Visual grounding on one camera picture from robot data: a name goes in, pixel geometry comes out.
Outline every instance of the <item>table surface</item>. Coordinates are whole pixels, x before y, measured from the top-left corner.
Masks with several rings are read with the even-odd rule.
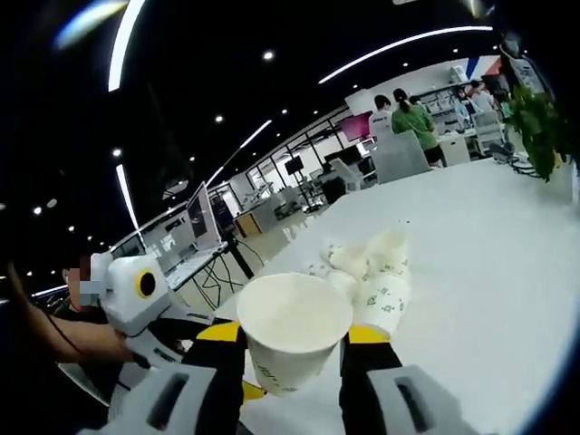
[[[227,248],[227,242],[209,249],[202,249],[193,255],[183,259],[165,276],[168,287],[179,290],[192,276],[209,264],[211,260],[220,255]]]
[[[491,159],[341,197],[260,275],[303,271],[329,242],[386,227],[410,238],[412,299],[392,338],[481,433],[519,433],[556,386],[578,327],[580,217],[541,181]],[[236,298],[217,314],[236,318]],[[256,435],[343,433],[338,353],[302,390],[251,401]]]

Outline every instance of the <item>white robot body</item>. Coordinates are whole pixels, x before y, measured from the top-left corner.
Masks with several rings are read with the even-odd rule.
[[[108,268],[101,305],[109,323],[129,337],[140,334],[171,305],[160,265],[153,256],[117,258]]]

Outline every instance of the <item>office chair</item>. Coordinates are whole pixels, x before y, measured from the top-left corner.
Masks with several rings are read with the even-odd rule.
[[[344,164],[340,159],[333,159],[330,162],[338,176],[343,179],[347,192],[354,192],[361,190],[363,179],[356,176],[356,174]]]
[[[439,145],[441,146],[443,155],[445,156],[445,163],[447,163],[447,166],[471,162],[468,144],[463,136],[458,135],[457,137],[442,140],[439,142]]]
[[[387,146],[371,152],[379,184],[404,179],[431,170],[419,140],[412,130],[393,135]]]
[[[478,152],[482,156],[489,150],[490,143],[499,145],[504,143],[504,135],[501,130],[498,113],[496,111],[482,111],[471,115],[473,126],[478,136]]]

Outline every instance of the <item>green print on cup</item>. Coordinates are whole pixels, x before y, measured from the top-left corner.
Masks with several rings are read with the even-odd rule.
[[[266,377],[266,378],[270,378],[272,380],[272,382],[274,382],[274,385],[276,387],[279,387],[280,384],[278,383],[278,379],[272,374],[270,373],[270,371],[266,368],[266,367],[262,367],[260,364],[256,363],[257,368],[260,370],[260,372],[262,372],[262,374]]]

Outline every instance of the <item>ceiling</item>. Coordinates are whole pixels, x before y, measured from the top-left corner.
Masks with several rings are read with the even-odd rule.
[[[319,85],[326,74],[385,44],[488,22],[451,0],[276,7],[147,0],[121,88],[108,93],[122,12],[59,52],[54,36],[89,2],[37,3],[26,11],[40,12],[23,9],[2,30],[10,43],[0,52],[8,65],[1,72],[6,122],[0,149],[0,203],[8,208],[0,215],[11,210],[17,216],[10,224],[21,239],[14,257],[21,270],[33,271],[34,289],[59,284],[50,272],[67,258],[103,249],[101,242],[112,245],[132,230],[115,174],[120,162],[143,223],[171,205],[172,199],[161,200],[168,183],[189,179],[174,201],[185,199],[265,121],[272,123],[216,182],[315,121],[314,111],[320,116],[344,104],[354,84],[371,87],[429,64],[490,54],[499,38],[476,32],[409,43]],[[271,62],[262,59],[267,50],[275,53]],[[119,159],[111,155],[116,148],[122,149]],[[52,198],[58,204],[47,208]],[[32,210],[39,206],[43,213],[36,216]]]

